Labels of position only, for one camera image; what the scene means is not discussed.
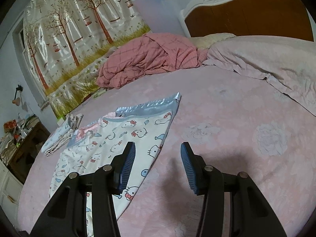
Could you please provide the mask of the dark wooden desk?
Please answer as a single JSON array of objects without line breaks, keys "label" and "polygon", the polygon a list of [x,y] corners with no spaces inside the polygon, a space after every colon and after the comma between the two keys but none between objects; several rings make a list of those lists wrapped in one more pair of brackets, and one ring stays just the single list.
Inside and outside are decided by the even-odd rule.
[{"label": "dark wooden desk", "polygon": [[36,156],[49,135],[50,132],[42,122],[38,122],[23,139],[10,159],[7,168],[22,184],[25,183]]}]

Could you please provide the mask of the pink cartoon print pants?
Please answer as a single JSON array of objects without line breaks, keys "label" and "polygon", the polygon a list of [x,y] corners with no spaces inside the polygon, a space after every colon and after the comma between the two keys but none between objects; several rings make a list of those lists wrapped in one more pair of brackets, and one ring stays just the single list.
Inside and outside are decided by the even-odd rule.
[{"label": "pink cartoon print pants", "polygon": [[74,133],[74,136],[73,136],[74,140],[79,141],[81,139],[84,139],[89,132],[92,132],[92,134],[94,134],[96,130],[98,130],[100,127],[106,127],[109,124],[109,119],[114,119],[114,118],[116,118],[116,113],[110,112],[106,114],[105,116],[102,116],[98,120],[93,121],[89,123],[88,125],[79,128]]}]

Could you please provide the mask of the red box on desk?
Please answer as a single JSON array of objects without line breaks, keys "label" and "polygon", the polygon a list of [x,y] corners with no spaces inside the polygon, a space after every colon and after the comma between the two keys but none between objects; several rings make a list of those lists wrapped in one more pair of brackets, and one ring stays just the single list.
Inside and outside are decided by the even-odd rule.
[{"label": "red box on desk", "polygon": [[3,124],[3,128],[4,128],[4,132],[7,133],[7,132],[10,132],[12,130],[14,130],[14,128],[17,126],[17,122],[16,120],[10,120],[10,121],[7,121]]}]

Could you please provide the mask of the green white small box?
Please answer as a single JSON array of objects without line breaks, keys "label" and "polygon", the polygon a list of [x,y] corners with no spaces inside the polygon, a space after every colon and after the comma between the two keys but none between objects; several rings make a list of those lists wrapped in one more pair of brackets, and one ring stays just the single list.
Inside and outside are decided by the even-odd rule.
[{"label": "green white small box", "polygon": [[62,115],[60,118],[57,119],[57,125],[62,126],[62,124],[65,122],[66,116]]}]

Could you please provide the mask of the pale green comb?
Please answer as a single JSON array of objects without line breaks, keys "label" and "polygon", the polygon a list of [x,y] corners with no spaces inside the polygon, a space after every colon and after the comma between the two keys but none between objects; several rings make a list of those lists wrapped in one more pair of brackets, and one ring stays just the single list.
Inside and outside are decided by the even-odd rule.
[{"label": "pale green comb", "polygon": [[98,91],[96,91],[94,94],[93,94],[93,98],[96,99],[98,97],[100,97],[102,94],[106,93],[107,90],[106,89],[99,89]]}]

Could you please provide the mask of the white cabinet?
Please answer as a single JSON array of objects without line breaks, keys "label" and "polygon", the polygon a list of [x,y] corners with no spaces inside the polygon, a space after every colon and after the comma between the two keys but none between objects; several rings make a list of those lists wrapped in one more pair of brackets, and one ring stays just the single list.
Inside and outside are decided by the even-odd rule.
[{"label": "white cabinet", "polygon": [[23,184],[1,162],[1,207],[8,217],[17,216]]}]

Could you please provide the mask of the white hello kitty pants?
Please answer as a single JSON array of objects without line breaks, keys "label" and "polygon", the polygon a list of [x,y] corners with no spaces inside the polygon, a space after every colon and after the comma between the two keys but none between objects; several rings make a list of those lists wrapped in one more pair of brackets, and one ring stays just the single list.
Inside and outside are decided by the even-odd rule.
[{"label": "white hello kitty pants", "polygon": [[135,160],[127,187],[122,194],[113,196],[115,213],[120,217],[161,151],[170,124],[171,111],[145,117],[109,119],[106,127],[100,127],[94,134],[89,132],[84,139],[75,141],[60,153],[48,196],[53,196],[70,173],[94,173],[103,165],[110,164],[116,155],[121,154],[128,142],[134,142]]}]

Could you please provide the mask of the stack of papers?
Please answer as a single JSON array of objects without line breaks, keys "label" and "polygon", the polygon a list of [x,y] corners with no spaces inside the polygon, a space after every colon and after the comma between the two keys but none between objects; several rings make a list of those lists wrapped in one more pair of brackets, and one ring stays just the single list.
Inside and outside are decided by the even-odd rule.
[{"label": "stack of papers", "polygon": [[32,115],[32,116],[27,118],[27,120],[26,120],[26,122],[24,124],[24,129],[30,130],[31,128],[33,128],[39,122],[40,122],[40,119],[38,118],[38,116],[37,115]]}]

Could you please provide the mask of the pink wall lamp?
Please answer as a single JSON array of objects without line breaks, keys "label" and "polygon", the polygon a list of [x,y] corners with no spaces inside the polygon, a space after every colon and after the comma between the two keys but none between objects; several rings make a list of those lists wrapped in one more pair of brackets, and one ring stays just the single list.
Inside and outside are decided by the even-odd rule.
[{"label": "pink wall lamp", "polygon": [[12,103],[16,106],[19,106],[20,105],[20,102],[21,102],[21,98],[20,96],[20,93],[23,91],[23,87],[21,85],[18,85],[16,87],[16,91],[15,91],[15,94],[14,94],[14,99],[12,100]]}]

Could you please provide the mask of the white wooden headboard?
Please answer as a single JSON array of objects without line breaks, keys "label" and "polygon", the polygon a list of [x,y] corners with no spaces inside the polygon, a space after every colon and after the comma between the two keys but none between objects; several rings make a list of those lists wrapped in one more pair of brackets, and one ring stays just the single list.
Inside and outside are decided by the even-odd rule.
[{"label": "white wooden headboard", "polygon": [[301,0],[191,0],[179,21],[193,38],[232,33],[315,41],[315,21]]}]

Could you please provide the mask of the folded blue white cloth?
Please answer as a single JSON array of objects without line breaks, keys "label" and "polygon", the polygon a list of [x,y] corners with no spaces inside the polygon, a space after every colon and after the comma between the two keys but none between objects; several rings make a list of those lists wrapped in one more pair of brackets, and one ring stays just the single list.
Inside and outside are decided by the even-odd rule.
[{"label": "folded blue white cloth", "polygon": [[53,147],[54,144],[57,144],[69,131],[71,130],[71,126],[68,121],[64,121],[59,128],[55,130],[55,132],[49,137],[44,145],[41,148],[41,152],[45,153],[50,148]]}]

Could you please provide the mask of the window frame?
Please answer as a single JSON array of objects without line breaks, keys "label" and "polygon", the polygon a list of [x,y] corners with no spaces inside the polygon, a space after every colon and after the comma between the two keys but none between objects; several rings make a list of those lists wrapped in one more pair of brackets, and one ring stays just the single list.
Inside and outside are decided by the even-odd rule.
[{"label": "window frame", "polygon": [[23,77],[27,86],[32,93],[34,99],[36,100],[37,107],[40,111],[43,111],[49,105],[44,92],[42,91],[40,85],[37,83],[36,78],[33,75],[33,70],[36,68],[32,66],[29,62],[29,55],[26,50],[26,41],[24,39],[24,25],[23,16],[21,16],[15,23],[12,32],[14,48],[16,50],[16,55],[20,69],[22,71]]}]

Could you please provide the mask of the folded cream cloth stack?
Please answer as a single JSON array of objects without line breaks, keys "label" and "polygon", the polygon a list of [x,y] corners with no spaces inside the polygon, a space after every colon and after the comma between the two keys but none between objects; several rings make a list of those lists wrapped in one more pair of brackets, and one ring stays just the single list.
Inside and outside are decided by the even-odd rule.
[{"label": "folded cream cloth stack", "polygon": [[66,144],[70,140],[70,138],[72,137],[74,132],[79,128],[79,125],[80,125],[83,117],[84,117],[84,115],[81,113],[79,113],[75,116],[73,114],[68,115],[66,117],[65,121],[68,121],[69,125],[71,126],[71,130],[57,144],[54,144],[52,148],[50,148],[48,151],[46,151],[44,153],[44,155],[50,156],[57,149],[59,149],[64,144]]}]

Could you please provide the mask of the tree print curtain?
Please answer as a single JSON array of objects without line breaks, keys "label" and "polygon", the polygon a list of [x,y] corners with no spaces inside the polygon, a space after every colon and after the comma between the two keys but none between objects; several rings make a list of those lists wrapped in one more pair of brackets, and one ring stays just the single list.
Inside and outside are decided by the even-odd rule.
[{"label": "tree print curtain", "polygon": [[150,31],[131,0],[31,0],[23,25],[33,75],[56,117],[98,89],[111,48]]}]

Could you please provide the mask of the pink plaid quilt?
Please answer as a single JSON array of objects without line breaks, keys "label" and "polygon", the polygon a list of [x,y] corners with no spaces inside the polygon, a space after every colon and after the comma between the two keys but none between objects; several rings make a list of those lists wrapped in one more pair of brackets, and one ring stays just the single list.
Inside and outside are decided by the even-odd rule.
[{"label": "pink plaid quilt", "polygon": [[115,50],[99,69],[96,84],[119,89],[145,75],[197,68],[207,50],[171,33],[147,33]]}]

